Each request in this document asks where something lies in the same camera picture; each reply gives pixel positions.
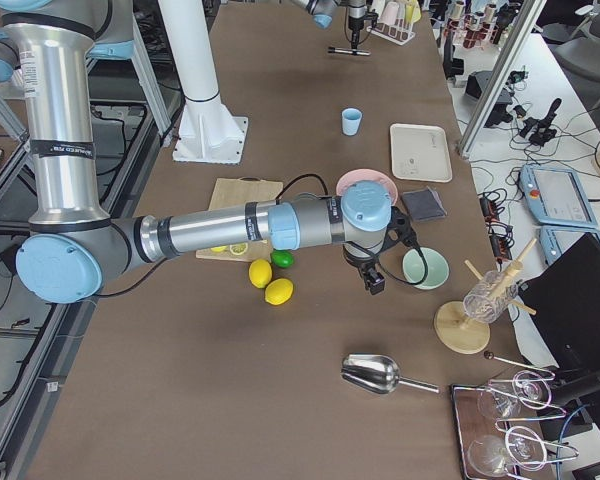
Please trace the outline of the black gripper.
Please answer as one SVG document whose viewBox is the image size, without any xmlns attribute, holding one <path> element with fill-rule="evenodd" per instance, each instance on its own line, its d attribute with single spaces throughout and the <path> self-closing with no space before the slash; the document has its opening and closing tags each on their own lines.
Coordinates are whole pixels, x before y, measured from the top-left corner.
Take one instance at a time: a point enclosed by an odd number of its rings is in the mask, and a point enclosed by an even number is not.
<svg viewBox="0 0 600 480">
<path fill-rule="evenodd" d="M 353 241 L 347 241 L 343 245 L 343 255 L 347 263 L 358 270 L 360 277 L 364 280 L 365 289 L 371 295 L 377 295 L 384 291 L 385 278 L 379 272 L 381 270 L 392 280 L 398 277 L 387 270 L 381 263 L 380 255 L 398 244 L 402 244 L 416 253 L 419 253 L 417 234 L 411 225 L 411 218 L 396 206 L 391 207 L 391 218 L 384 232 L 384 238 L 380 246 L 375 250 L 363 247 Z"/>
<path fill-rule="evenodd" d="M 360 31 L 367 22 L 372 27 L 378 21 L 378 13 L 371 9 L 370 3 L 349 3 L 347 5 L 347 26 L 350 32 L 350 45 L 352 50 L 357 50 L 360 42 Z"/>
</svg>

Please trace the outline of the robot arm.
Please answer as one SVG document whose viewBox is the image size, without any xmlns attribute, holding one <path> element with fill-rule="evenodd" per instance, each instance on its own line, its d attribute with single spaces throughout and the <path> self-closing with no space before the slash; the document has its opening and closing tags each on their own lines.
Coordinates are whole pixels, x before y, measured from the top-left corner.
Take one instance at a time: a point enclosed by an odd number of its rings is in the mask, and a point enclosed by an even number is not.
<svg viewBox="0 0 600 480">
<path fill-rule="evenodd" d="M 341 196 L 112 218 L 98 196 L 86 58 L 132 55 L 131 3 L 4 1 L 0 7 L 19 51 L 38 201 L 15 262 L 21 282 L 41 299 L 73 303 L 142 264 L 263 240 L 278 250 L 339 244 L 365 287 L 378 293 L 380 254 L 397 244 L 416 246 L 409 218 L 373 181 L 357 182 Z"/>
<path fill-rule="evenodd" d="M 293 0 L 292 3 L 305 10 L 313 19 L 314 23 L 326 29 L 331 25 L 336 9 L 340 5 L 338 1 L 332 0 Z M 369 56 L 370 53 L 361 50 L 360 35 L 364 30 L 366 23 L 374 28 L 378 21 L 378 14 L 371 10 L 369 1 L 346 1 L 346 24 L 345 31 L 350 31 L 348 37 L 350 47 L 328 47 L 329 54 L 350 55 L 350 56 Z"/>
</svg>

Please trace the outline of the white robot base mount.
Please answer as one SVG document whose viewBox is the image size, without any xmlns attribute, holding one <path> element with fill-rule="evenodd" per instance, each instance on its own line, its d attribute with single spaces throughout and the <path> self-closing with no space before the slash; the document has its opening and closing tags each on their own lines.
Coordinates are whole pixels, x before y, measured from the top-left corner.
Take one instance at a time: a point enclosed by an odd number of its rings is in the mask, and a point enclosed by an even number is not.
<svg viewBox="0 0 600 480">
<path fill-rule="evenodd" d="M 222 102 L 202 3 L 162 1 L 160 9 L 185 98 L 173 159 L 239 164 L 248 119 Z"/>
</svg>

